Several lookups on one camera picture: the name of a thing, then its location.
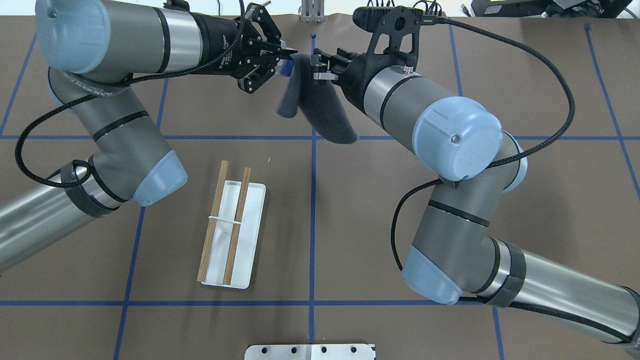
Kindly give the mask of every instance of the black cable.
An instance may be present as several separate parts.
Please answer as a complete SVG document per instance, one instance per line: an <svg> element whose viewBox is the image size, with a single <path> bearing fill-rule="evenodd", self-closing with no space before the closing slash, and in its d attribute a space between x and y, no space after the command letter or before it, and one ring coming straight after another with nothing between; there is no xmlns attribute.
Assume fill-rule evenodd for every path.
<svg viewBox="0 0 640 360"><path fill-rule="evenodd" d="M451 19L447 19L444 17L437 17L434 19L434 21L436 23L440 23L440 24L449 24L449 25L453 25L453 26L457 26L459 28L463 28L469 31L473 31L474 33L478 33L480 35L484 35L486 37L490 37L492 39L496 39L498 41L504 42L505 44L509 44L512 46L515 46L517 48L520 48L524 51L526 51L527 53L535 56L537 59L539 59L540 61L542 61L550 70L551 72L554 73L554 75L556 76L557 80L560 82L560 85L562 86L562 89L564 90L564 94L566 95L567 101L569 103L569 115L567 116L564 124L560 127L560 129L558 129L558 131L556 131L556 133L554 133L553 135L551 135L549 138L547 138L545 141L539 143L538 145L530 148L529 150L526 150L524 152L521 152L520 154L514 155L514 156L510 156L508 158L505 159L501 159L501 160L496 160L492 163L489 164L489 166L487 166L487 168L492 168L492 167L497 167L497 166L501 166L501 165L505 165L514 161L518 161L522 158L526 158L527 156L538 152L544 148L546 148L547 146L551 145L554 141L556 141L558 138L560 138L560 136L562 136L562 134L564 134L564 132L569 128L569 126L571 125L571 123L573 122L573 115L575 114L575 101L573 100L573 95L571 94L571 90L569 89L569 85L567 85L566 80L564 80L564 77L562 76L562 74L560 74L560 71L557 69L557 67L546 57L544 57L544 55L540 54L539 52L535 51L534 49L530 48L529 46L526 46L525 44L521 44L520 42L517 42L515 40L506 38L506 37L502 37L498 34L494 34L491 33L487 30L483 30L480 28L477 28L475 26L471 26L468 24L465 24L464 22L459 22L459 21L455 21L455 20L451 20Z"/></svg>
<svg viewBox="0 0 640 360"><path fill-rule="evenodd" d="M398 269L400 269L400 271L402 271L402 263L400 262L400 258L398 257L398 252L396 250L396 223L398 220L398 215L400 214L400 209L402 208L402 205L404 204L404 202L407 199L409 199L409 197L411 197L411 195L413 195L414 193L417 193L420 190L423 190L423 189L429 188L430 186L438 185L438 184L442 184L442 180L435 179L428 183L424 183L416 188L411 189L408 193L406 193L402 197L402 199L400 199L400 202L396 207L396 212L394 213L394 219L391 221L391 251L394 253L394 259L396 259L396 264L398 265Z"/></svg>
<svg viewBox="0 0 640 360"><path fill-rule="evenodd" d="M54 188L72 188L73 186L82 184L87 179L89 179L89 177L91 176L91 173L92 173L91 165L89 165L89 163L87 163L86 161L83 161L83 160L74 160L73 161L73 164L74 164L75 167L82 166L82 167L86 167L87 168L87 171L78 180L68 181L66 183L65 182L56 183L55 181L51 181L51 180L45 179L43 177L37 176L36 174L34 174L32 171L30 171L27 168L27 165L25 165L24 160L22 159L22 148L24 146L24 142L27 140L27 137L36 128L36 126L42 124L47 119L53 117L55 114L61 113L61 112L65 111L66 109L69 109L69 108L71 108L71 107L73 107L75 105L82 104L85 101L89 101L89 100L95 99L95 98L96 98L96 96L94 96L94 95L87 95L85 97L81 97L80 99L76 99L76 100L70 101L70 102L60 106L59 108L51 110L50 112L46 113L45 115L42 115L41 117L37 118L32 123L30 123L29 126L27 126L24 130L22 130L22 133L18 137L18 142L15 144L15 153L14 153L14 155L15 155L15 162L16 162L16 164L18 164L18 168L20 169L20 171L22 171L22 173L24 175L27 175L27 177L29 177L31 180L36 181L37 183L53 186Z"/></svg>
<svg viewBox="0 0 640 360"><path fill-rule="evenodd" d="M154 75L147 75L147 76L140 76L138 78L134 78L134 79L130 79L127 81L124 81L122 83L119 84L103 84L103 83L97 83L99 85L106 85L106 86L114 86L114 87L127 87L130 86L132 84L135 83L139 83L142 81L147 81L147 80L154 80L154 79L168 79L168 78L176 78L179 76L185 76L185 75L189 75L192 74L194 72L198 72L202 69L206 69L207 67L210 67L211 65L215 64L216 62L220 61L222 58L224 58L228 53L231 52L231 50L234 48L234 46L237 44L238 41L240 41L240 39L242 38L242 33L244 30L244 24L247 21L244 18L244 2L243 0L238 0L239 4L240 4L240 25L238 27L238 35L236 36L235 39L233 39L233 41L231 42L231 44L229 45L229 47L224 50L220 55L216 56L215 58L213 58L212 60L208 61L207 63L204 63L202 65L193 67L191 69L186 69L186 70L182 70L182 71L177 71L177 72L169 72L166 74L154 74ZM28 169L28 167L26 166L26 164L24 163L24 160L22 158L22 148L24 147L24 142L27 140L27 137L29 136L29 134L31 134L31 132L40 124L42 124L43 122L45 122L46 120L52 118L53 116L65 111L66 109L72 108L73 106L76 106L78 104L82 104L83 102L95 99L96 96L94 95L87 95L84 97L81 97L80 99L76 99L70 102L67 102L66 104L62 104L61 106L57 107L56 109L51 110L50 112L46 113L45 115L42 115L41 117L37 118L36 120L34 120L32 123L29 124L29 126L27 126L22 133L20 134L20 136L18 137L18 141L15 144L15 162L18 165L18 168L20 169L20 171L26 175L27 177L29 177L30 179L34 180L37 183L43 184L43 185L48 185L48 186L52 186L55 188L72 188L74 186L80 185L83 182L87 181L89 179L89 177L92 174L92 167L91 165L89 165L89 163L87 163L86 161L83 160L74 160L72 163L75 167L86 167L87 171L85 172L85 174L78 180L74 180L74 181L68 181L68 182L62 182L62 183L56 183L54 181L51 181L49 179L45 179L44 177L40 177L36 174L34 174L32 171L30 171Z"/></svg>

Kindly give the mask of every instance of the white rubber band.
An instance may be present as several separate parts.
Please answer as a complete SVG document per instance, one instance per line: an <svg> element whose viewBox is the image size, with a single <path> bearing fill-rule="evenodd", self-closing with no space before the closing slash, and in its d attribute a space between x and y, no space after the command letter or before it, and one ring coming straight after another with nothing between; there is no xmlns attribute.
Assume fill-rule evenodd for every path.
<svg viewBox="0 0 640 360"><path fill-rule="evenodd" d="M217 221L226 222L226 223L228 223L228 224L238 224L238 225L242 224L242 223L241 223L241 222L239 222L239 221L225 220L225 219L222 219L222 218L219 218L219 217L209 217L209 218L214 218L214 219L216 219Z"/></svg>

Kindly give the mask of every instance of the metal bracket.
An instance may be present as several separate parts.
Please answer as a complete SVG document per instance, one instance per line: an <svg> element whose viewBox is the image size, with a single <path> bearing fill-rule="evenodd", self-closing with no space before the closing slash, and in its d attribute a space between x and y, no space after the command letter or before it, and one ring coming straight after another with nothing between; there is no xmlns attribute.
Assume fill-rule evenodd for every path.
<svg viewBox="0 0 640 360"><path fill-rule="evenodd" d="M302 22L324 22L324 0L302 0L298 12Z"/></svg>
<svg viewBox="0 0 640 360"><path fill-rule="evenodd" d="M373 344L253 345L244 360L375 360Z"/></svg>

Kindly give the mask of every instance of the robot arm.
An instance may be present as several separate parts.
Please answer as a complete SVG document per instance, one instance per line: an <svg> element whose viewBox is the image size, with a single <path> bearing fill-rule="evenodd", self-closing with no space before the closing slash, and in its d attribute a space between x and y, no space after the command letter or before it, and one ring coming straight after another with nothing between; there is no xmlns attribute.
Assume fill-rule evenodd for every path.
<svg viewBox="0 0 640 360"><path fill-rule="evenodd" d="M86 163L62 166L50 179L60 187L42 184L0 208L0 273L128 200L149 206L187 181L175 151L131 90L136 80L126 81L130 74L229 75L252 94L295 53L262 5L249 4L236 20L190 13L186 2L181 5L186 8L36 2L51 94L60 104L92 98L72 110L99 152ZM71 183L77 185L66 187Z"/></svg>
<svg viewBox="0 0 640 360"><path fill-rule="evenodd" d="M520 158L523 150L516 140L480 104L413 71L420 26L440 20L399 6L359 8L353 21L373 33L368 51L338 49L330 55L316 49L314 79L340 86L349 102L442 180L402 269L405 283L441 304L477 301L559 318L640 359L640 296L634 290L486 235L500 196L524 178L526 158ZM376 54L381 34L390 40ZM406 35L413 37L413 49L401 53ZM464 291L477 297L462 297Z"/></svg>

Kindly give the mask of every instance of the cable tie strap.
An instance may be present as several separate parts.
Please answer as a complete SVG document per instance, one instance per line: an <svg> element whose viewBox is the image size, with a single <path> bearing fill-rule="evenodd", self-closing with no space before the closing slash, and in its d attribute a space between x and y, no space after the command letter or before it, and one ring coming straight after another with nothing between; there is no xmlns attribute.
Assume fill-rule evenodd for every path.
<svg viewBox="0 0 640 360"><path fill-rule="evenodd" d="M63 183L78 180L76 175L76 163L74 161L66 164L60 169L60 179ZM78 209L90 217L101 218L119 208L108 208L105 205L102 205L93 195L87 193L80 184L73 186L72 188L65 188L65 193L67 194L67 197L69 197L69 200L71 200Z"/></svg>
<svg viewBox="0 0 640 360"><path fill-rule="evenodd" d="M624 290L627 290L631 294L631 296L634 297L638 305L638 311L640 311L640 295L638 295L638 293L636 293L634 290L631 290L626 286L621 286L621 287ZM633 351L634 355L637 352L640 353L640 316L638 316L638 325L636 326L636 331L634 331L634 333L631 334L631 341L629 341L628 343L626 342L617 343L616 345L625 349L626 351L630 351L630 352Z"/></svg>
<svg viewBox="0 0 640 360"><path fill-rule="evenodd" d="M486 302L487 305L495 307L509 307L516 296L518 296L518 293L520 293L522 285L524 284L524 278L527 275L527 262L522 250L512 243L503 242L509 249L511 267L509 269L509 275L507 275L502 286L493 294L489 301Z"/></svg>
<svg viewBox="0 0 640 360"><path fill-rule="evenodd" d="M242 224L240 221L225 220L225 219L223 219L223 218L219 218L219 217L209 217L209 218L210 218L210 219L214 218L214 219L216 219L217 221L226 222L226 223L228 223L228 224L238 224L238 225Z"/></svg>
<svg viewBox="0 0 640 360"><path fill-rule="evenodd" d="M95 83L86 77L74 74L69 71L61 71L65 78L71 81L73 84L88 92L89 94L97 97L112 97L121 94L129 88L129 86L117 86Z"/></svg>

